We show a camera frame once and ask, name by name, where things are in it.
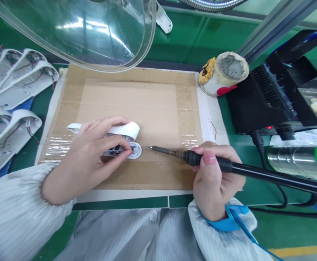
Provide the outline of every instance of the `striped sleeve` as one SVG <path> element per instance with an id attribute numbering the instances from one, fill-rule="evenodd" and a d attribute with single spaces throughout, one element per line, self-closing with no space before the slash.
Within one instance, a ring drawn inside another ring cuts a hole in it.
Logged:
<path id="1" fill-rule="evenodd" d="M 235 198 L 232 198 L 229 203 L 231 205 L 242 205 Z M 207 261 L 272 261 L 271 256 L 252 243 L 241 229 L 232 232 L 222 232 L 210 226 L 201 216 L 195 200 L 189 204 L 188 209 L 195 238 Z M 240 215 L 240 218 L 250 232 L 256 228 L 257 222 L 252 212 Z"/>
<path id="2" fill-rule="evenodd" d="M 44 163 L 0 178 L 0 261 L 33 259 L 71 213 L 75 200 L 53 206 L 41 197 L 54 167 Z"/>

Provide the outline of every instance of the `transparent plastic lamp shade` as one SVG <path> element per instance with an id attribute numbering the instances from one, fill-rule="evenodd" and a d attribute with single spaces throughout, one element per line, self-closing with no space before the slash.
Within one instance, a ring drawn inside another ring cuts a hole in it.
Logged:
<path id="1" fill-rule="evenodd" d="M 118 72 L 148 53 L 156 0 L 1 0 L 0 16 L 65 60 Z"/>

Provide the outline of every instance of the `cardboard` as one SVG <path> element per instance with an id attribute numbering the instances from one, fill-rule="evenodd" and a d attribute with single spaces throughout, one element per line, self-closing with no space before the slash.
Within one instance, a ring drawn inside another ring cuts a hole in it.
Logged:
<path id="1" fill-rule="evenodd" d="M 39 163 L 58 162 L 69 150 L 70 123 L 123 115 L 141 128 L 142 155 L 128 159 L 96 189 L 191 190 L 192 168 L 145 145 L 188 149 L 202 143 L 194 73 L 134 68 L 101 73 L 71 64 Z"/>

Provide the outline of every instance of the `woman's right hand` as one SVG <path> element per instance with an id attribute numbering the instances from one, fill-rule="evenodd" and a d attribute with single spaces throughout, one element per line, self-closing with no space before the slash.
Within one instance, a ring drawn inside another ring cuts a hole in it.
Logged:
<path id="1" fill-rule="evenodd" d="M 221 172 L 215 156 L 242 163 L 235 149 L 207 141 L 192 149 L 203 155 L 200 166 L 195 167 L 194 198 L 202 214 L 210 221 L 226 217 L 225 204 L 241 190 L 246 178 L 234 173 Z"/>
<path id="2" fill-rule="evenodd" d="M 117 116 L 83 124 L 65 159 L 44 180 L 42 197 L 50 204 L 64 204 L 106 180 L 133 151 L 121 135 L 104 136 L 111 126 L 130 122 L 126 117 Z M 102 162 L 103 153 L 117 145 L 125 151 Z"/>

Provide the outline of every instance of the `blue anti-static wrist strap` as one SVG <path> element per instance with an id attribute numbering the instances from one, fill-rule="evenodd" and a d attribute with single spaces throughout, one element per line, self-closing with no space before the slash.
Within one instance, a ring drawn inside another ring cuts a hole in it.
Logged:
<path id="1" fill-rule="evenodd" d="M 279 261 L 284 261 L 282 258 L 276 256 L 275 254 L 268 251 L 266 248 L 262 247 L 258 244 L 256 239 L 253 237 L 253 235 L 249 232 L 246 225 L 243 223 L 242 219 L 239 217 L 239 213 L 246 214 L 249 212 L 249 208 L 247 206 L 239 206 L 239 205 L 225 205 L 225 210 L 228 215 L 227 219 L 222 219 L 217 222 L 212 222 L 208 219 L 206 219 L 203 214 L 201 213 L 202 217 L 214 228 L 220 231 L 229 232 L 229 231 L 235 231 L 238 229 L 242 229 L 244 233 L 247 235 L 247 237 L 258 247 L 272 255 L 274 258 L 278 259 Z"/>

